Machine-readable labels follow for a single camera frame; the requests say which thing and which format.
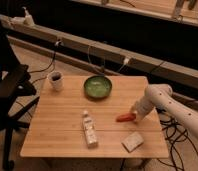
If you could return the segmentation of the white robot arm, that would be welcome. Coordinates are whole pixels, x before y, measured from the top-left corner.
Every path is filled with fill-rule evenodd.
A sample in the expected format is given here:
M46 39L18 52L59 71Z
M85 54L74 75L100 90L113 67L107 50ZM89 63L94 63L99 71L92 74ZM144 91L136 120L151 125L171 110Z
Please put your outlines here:
M198 139L198 112L174 100L172 93L168 84L149 84L144 95L131 107L130 112L136 115L135 122L140 122L154 108L158 108L171 114Z

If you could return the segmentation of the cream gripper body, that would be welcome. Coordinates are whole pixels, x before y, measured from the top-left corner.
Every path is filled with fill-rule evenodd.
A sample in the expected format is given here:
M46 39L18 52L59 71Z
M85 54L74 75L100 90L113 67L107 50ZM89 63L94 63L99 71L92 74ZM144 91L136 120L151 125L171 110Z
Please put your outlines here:
M135 115L134 122L139 123L141 120L143 120L146 115L148 114L148 111L145 110L139 102L136 102L130 109L130 112Z

